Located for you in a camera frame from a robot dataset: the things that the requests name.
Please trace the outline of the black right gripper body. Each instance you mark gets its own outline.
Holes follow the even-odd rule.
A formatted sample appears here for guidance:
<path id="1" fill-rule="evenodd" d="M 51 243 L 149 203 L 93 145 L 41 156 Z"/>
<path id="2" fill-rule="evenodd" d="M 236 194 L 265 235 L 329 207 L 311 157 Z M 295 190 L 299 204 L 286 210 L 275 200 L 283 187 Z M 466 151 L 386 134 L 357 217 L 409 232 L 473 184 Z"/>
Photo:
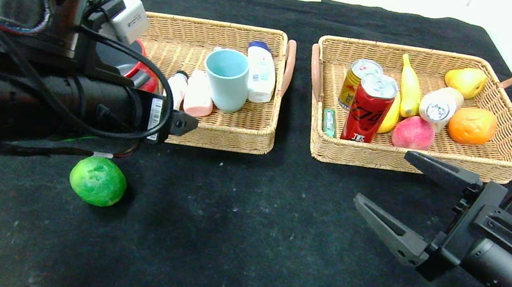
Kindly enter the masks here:
<path id="1" fill-rule="evenodd" d="M 464 195 L 450 227 L 433 239 L 416 269 L 429 281 L 461 267 L 485 287 L 512 287 L 512 214 L 499 206 L 507 190 L 487 183 Z"/>

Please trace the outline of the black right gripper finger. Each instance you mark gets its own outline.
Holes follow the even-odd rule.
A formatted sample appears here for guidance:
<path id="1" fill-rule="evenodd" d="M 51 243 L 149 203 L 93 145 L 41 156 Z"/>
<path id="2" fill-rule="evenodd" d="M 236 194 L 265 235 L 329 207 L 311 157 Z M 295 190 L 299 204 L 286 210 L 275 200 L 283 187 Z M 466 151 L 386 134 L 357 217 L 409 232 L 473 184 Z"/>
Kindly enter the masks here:
<path id="1" fill-rule="evenodd" d="M 355 207 L 389 251 L 404 266 L 417 267 L 428 260 L 428 242 L 386 210 L 359 193 Z"/>
<path id="2" fill-rule="evenodd" d="M 482 181 L 475 172 L 416 151 L 407 151 L 404 158 L 422 174 L 451 192 L 472 195 L 483 189 Z"/>

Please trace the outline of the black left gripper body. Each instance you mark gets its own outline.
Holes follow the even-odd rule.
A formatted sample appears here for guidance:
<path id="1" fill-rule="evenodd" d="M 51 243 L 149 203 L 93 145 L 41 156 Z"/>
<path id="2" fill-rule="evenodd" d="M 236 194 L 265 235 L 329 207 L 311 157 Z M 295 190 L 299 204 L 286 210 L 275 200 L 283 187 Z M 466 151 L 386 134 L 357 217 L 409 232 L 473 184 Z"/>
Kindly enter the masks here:
<path id="1" fill-rule="evenodd" d="M 105 90 L 101 102 L 95 105 L 97 135 L 137 140 L 164 140 L 175 98 L 171 93 L 151 94 L 141 89 L 113 86 Z"/>

